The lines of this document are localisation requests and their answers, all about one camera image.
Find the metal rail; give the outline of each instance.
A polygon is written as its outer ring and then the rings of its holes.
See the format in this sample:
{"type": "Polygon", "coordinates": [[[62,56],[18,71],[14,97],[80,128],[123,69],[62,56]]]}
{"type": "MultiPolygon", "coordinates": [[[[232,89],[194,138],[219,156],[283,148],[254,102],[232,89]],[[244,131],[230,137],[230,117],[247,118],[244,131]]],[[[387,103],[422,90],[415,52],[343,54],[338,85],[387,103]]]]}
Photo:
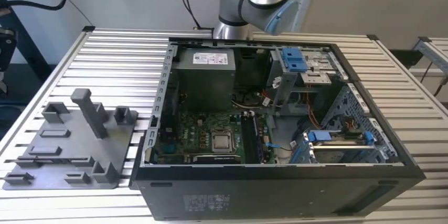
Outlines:
{"type": "MultiPolygon", "coordinates": [[[[32,223],[154,223],[139,191],[127,188],[136,145],[147,129],[159,84],[168,37],[210,37],[207,31],[152,31],[96,29],[83,33],[40,89],[16,124],[0,142],[2,177],[43,123],[40,114],[50,101],[75,106],[75,88],[92,90],[92,101],[106,109],[127,105],[139,111],[119,188],[114,190],[0,190],[0,220],[32,223]]],[[[366,219],[339,223],[416,224],[448,223],[448,111],[406,70],[379,41],[367,36],[255,34],[256,40],[330,42],[339,45],[398,136],[428,179],[386,204],[366,219]]],[[[298,219],[240,220],[222,223],[292,223],[298,219]]],[[[335,219],[303,220],[335,223],[335,219]]]]}

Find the blue latch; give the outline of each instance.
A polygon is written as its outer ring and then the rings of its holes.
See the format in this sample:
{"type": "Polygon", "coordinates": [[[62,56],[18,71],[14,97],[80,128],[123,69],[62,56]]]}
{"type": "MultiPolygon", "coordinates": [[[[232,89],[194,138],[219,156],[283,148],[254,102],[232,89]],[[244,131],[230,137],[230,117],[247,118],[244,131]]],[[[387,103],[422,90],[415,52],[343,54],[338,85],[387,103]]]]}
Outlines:
{"type": "Polygon", "coordinates": [[[290,72],[307,72],[308,65],[298,48],[283,48],[283,60],[290,72]]]}
{"type": "Polygon", "coordinates": [[[370,131],[364,131],[366,145],[372,145],[375,142],[374,134],[370,131]]]}

